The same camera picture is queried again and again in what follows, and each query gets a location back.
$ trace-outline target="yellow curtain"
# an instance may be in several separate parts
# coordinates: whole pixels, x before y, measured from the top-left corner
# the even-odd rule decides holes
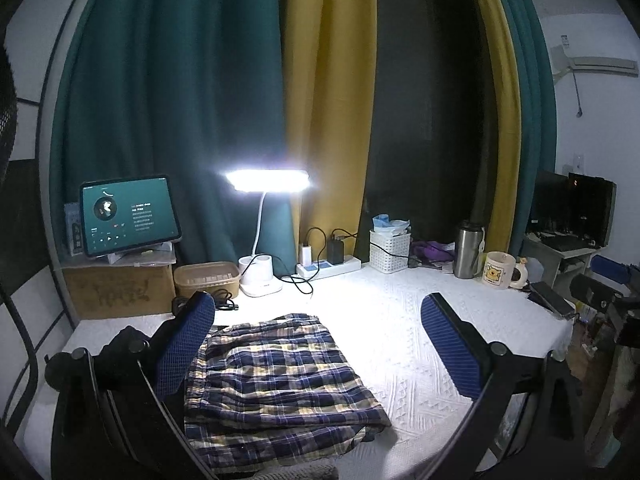
[[[376,73],[376,0],[286,0],[284,84],[290,161],[312,187],[292,200],[294,232],[356,232]],[[314,254],[322,247],[318,238]],[[346,244],[353,253],[353,239]]]
[[[486,29],[498,110],[498,168],[486,250],[507,251],[520,165],[520,87],[507,17],[500,0],[477,0]]]

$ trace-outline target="white tablecloth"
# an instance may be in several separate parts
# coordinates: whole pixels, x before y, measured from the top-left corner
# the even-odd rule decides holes
[[[471,406],[458,394],[420,324],[420,304],[430,292],[440,292],[487,342],[502,341],[515,354],[543,357],[551,349],[566,349],[571,339],[571,323],[553,318],[522,292],[493,290],[437,270],[385,275],[364,267],[312,283],[312,296],[293,285],[263,298],[240,294],[239,310],[218,311],[215,323],[258,322],[301,312],[315,314],[331,331],[393,423],[373,442],[337,460],[345,480],[410,478],[444,446]],[[84,320],[65,351],[84,346],[97,354],[128,324],[151,335],[167,317]],[[27,456],[46,478],[55,402],[56,392],[45,385],[25,433]]]

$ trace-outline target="mug handle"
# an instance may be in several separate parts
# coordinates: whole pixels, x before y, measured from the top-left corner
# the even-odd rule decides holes
[[[516,264],[516,269],[520,271],[520,279],[509,284],[510,287],[513,288],[522,288],[527,283],[527,278],[529,277],[529,271],[524,264]]]

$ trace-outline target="music player interface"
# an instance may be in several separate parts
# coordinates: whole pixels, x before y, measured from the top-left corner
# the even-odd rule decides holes
[[[89,256],[179,237],[165,178],[85,187],[82,209]]]

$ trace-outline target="white basket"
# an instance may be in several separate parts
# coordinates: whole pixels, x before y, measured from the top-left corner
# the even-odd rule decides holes
[[[374,269],[384,274],[391,274],[407,268],[408,259],[399,256],[409,256],[410,233],[387,237],[375,231],[369,231],[369,240],[391,254],[398,254],[398,256],[391,256],[391,254],[386,254],[385,251],[370,244],[369,265]]]

